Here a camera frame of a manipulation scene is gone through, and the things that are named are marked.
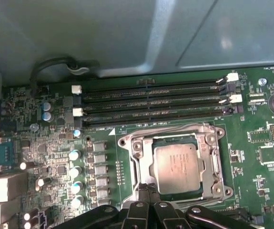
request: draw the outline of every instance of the black cable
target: black cable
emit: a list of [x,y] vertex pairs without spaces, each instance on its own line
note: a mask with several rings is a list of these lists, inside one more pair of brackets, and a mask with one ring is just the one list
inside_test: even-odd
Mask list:
[[59,58],[53,58],[50,60],[43,61],[41,63],[38,63],[34,66],[31,77],[30,77],[30,83],[31,83],[31,95],[34,97],[37,90],[37,75],[39,72],[44,70],[45,68],[48,68],[50,66],[58,65],[58,64],[66,64],[71,69],[78,68],[78,62],[72,58],[72,57],[59,57]]

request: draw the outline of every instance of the motherboard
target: motherboard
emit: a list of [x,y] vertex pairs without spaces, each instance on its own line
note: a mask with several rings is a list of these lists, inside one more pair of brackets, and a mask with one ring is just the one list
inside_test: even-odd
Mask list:
[[274,67],[4,88],[0,114],[0,173],[28,173],[21,228],[120,209],[156,183],[182,210],[274,229]]

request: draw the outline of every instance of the silver metal frame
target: silver metal frame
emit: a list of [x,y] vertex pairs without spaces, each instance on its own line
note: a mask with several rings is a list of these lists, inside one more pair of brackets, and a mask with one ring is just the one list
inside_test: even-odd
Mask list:
[[197,140],[198,159],[202,160],[204,164],[204,169],[200,170],[203,194],[200,198],[185,199],[175,201],[175,203],[182,208],[195,204],[195,201],[201,205],[213,205],[231,197],[233,189],[223,183],[218,146],[218,140],[225,135],[225,131],[208,123],[202,123],[138,130],[119,139],[118,145],[128,150],[131,158],[132,195],[126,198],[124,202],[138,199],[137,188],[140,183],[157,183],[149,169],[153,164],[153,140],[191,135]]

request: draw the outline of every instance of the green circuit board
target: green circuit board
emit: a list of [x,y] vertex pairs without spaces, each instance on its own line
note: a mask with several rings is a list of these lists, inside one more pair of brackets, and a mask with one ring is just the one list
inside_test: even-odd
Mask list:
[[[138,129],[178,126],[190,123],[208,122],[221,127],[226,136],[219,141],[223,178],[225,185],[233,188],[234,195],[225,202],[210,206],[214,210],[247,208],[253,215],[264,216],[264,226],[274,229],[274,113],[269,107],[269,98],[274,95],[274,67],[217,70],[193,73],[174,73],[149,76],[123,77],[112,79],[91,79],[76,83],[49,84],[41,88],[42,94],[30,97],[28,87],[4,88],[3,102],[9,104],[10,113],[1,118],[4,136],[15,145],[14,151],[20,158],[34,161],[38,166],[29,170],[29,192],[23,198],[23,211],[33,207],[54,207],[57,225],[97,206],[97,199],[91,196],[96,190],[90,185],[94,170],[89,158],[93,156],[93,144],[104,142],[108,166],[109,200],[118,208],[123,200],[132,194],[130,157],[118,146],[118,140]],[[81,85],[82,91],[130,87],[144,81],[155,84],[178,83],[188,80],[216,79],[230,72],[239,73],[235,82],[236,93],[242,95],[243,111],[216,117],[188,118],[146,124],[115,125],[84,129],[79,138],[74,138],[74,117],[71,86]],[[265,78],[267,84],[259,86],[258,80]],[[42,104],[52,104],[53,121],[42,120]],[[30,125],[38,124],[33,132]],[[70,161],[68,153],[81,151],[80,159]],[[80,166],[82,173],[75,179],[68,171]],[[36,191],[35,182],[39,177],[52,177],[52,182]],[[74,195],[70,191],[73,182],[81,181],[83,189],[78,193],[84,202],[79,209],[72,209]]]

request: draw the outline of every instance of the solid capacitor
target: solid capacitor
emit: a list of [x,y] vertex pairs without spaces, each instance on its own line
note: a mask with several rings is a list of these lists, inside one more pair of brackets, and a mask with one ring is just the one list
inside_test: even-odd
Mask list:
[[77,149],[74,149],[69,153],[69,160],[75,161],[75,160],[79,159],[80,156],[81,156],[81,152]]
[[74,130],[73,131],[73,136],[74,137],[80,137],[81,136],[81,131],[80,130]]
[[71,178],[76,178],[79,174],[81,174],[81,167],[79,166],[75,166],[69,171]]
[[25,221],[29,221],[31,218],[33,218],[34,216],[37,216],[39,212],[38,208],[33,208],[32,210],[30,210],[29,212],[25,213],[23,215],[23,218]]
[[54,119],[54,115],[52,115],[50,112],[44,112],[42,114],[43,121],[51,122]]
[[77,209],[83,204],[83,202],[84,202],[84,197],[78,195],[72,200],[71,207]]
[[49,102],[43,103],[42,109],[43,109],[43,111],[50,111],[50,110],[52,110],[51,109],[51,104]]
[[26,222],[24,224],[25,229],[31,229],[35,227],[39,223],[39,218],[38,217],[33,217],[29,222]]
[[21,170],[34,168],[34,167],[35,167],[35,163],[33,161],[21,162],[21,164],[20,164]]
[[50,177],[46,177],[46,178],[41,178],[37,181],[37,184],[39,187],[43,187],[44,185],[47,185],[51,183],[51,178]]
[[83,188],[83,183],[80,181],[77,181],[72,185],[71,190],[72,190],[72,193],[76,195],[79,191],[81,191],[82,188]]

